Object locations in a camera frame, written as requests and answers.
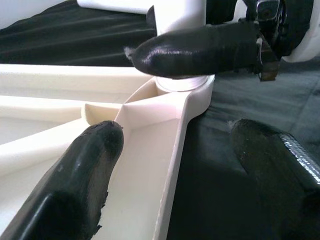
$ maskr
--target black rubber finger pad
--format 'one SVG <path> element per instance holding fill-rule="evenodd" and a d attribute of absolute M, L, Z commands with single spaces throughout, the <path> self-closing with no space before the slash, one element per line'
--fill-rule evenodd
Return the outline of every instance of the black rubber finger pad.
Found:
<path fill-rule="evenodd" d="M 231 131 L 237 158 L 282 240 L 320 239 L 320 167 L 290 134 L 242 119 Z"/>
<path fill-rule="evenodd" d="M 142 43 L 131 60 L 141 72 L 173 79 L 249 68 L 257 61 L 257 35 L 253 22 L 171 31 Z"/>
<path fill-rule="evenodd" d="M 101 227 L 101 208 L 123 145 L 118 123 L 88 127 L 45 173 L 0 240 L 91 239 Z"/>

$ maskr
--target black rubber fingertip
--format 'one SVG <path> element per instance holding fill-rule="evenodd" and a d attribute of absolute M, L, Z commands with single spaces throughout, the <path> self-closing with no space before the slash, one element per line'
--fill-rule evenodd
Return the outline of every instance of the black rubber fingertip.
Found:
<path fill-rule="evenodd" d="M 252 22 L 171 31 L 142 43 L 132 63 L 141 72 L 165 78 L 212 75 L 254 66 L 256 41 Z"/>

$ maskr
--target white plastic tray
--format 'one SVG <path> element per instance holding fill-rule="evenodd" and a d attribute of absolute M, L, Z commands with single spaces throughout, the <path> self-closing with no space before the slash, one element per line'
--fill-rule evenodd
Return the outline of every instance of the white plastic tray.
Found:
<path fill-rule="evenodd" d="M 115 120 L 124 148 L 93 239 L 165 239 L 187 124 L 209 106 L 213 80 L 167 93 L 131 67 L 2 64 L 0 234 L 73 139 Z"/>

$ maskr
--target black fabric surface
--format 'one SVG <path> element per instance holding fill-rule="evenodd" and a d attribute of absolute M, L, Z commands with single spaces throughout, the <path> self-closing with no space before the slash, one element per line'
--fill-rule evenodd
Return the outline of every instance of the black fabric surface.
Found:
<path fill-rule="evenodd" d="M 124 47 L 155 35 L 145 15 L 82 8 L 69 0 L 0 29 L 0 63 L 131 67 Z"/>
<path fill-rule="evenodd" d="M 67 1 L 0 30 L 0 62 L 130 66 L 124 47 L 156 33 L 145 16 Z M 282 62 L 274 82 L 216 76 L 208 110 L 187 127 L 168 240 L 273 240 L 255 183 L 236 159 L 229 121 L 248 118 L 289 132 L 320 159 L 320 57 Z"/>

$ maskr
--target white cylinder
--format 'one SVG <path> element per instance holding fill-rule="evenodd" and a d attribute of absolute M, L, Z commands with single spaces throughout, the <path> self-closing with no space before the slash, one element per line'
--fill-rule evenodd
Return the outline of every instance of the white cylinder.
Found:
<path fill-rule="evenodd" d="M 154 15 L 157 34 L 204 26 L 206 6 L 207 0 L 155 0 Z M 157 77 L 156 84 L 160 89 L 168 92 L 182 92 L 198 88 L 207 79 L 207 76 L 181 80 Z"/>
<path fill-rule="evenodd" d="M 153 0 L 77 0 L 82 8 L 146 14 Z"/>
<path fill-rule="evenodd" d="M 206 24 L 207 0 L 155 0 L 157 34 Z"/>

